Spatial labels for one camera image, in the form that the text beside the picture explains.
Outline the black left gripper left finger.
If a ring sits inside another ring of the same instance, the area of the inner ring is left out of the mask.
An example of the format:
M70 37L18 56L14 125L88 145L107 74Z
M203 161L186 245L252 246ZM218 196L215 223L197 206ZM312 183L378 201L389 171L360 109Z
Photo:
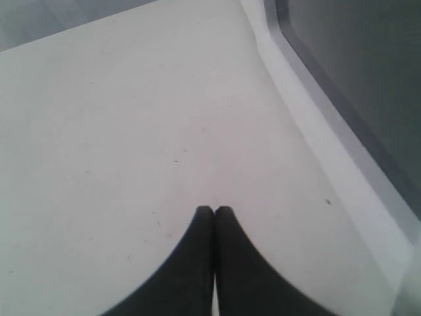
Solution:
M164 263L105 315L211 315L213 244L213 210L200 206Z

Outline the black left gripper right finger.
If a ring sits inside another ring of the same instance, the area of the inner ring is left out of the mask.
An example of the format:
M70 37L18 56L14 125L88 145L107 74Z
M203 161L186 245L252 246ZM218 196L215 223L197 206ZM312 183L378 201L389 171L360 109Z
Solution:
M215 211L215 274L221 315L323 315L324 308L279 275L258 252L232 208Z

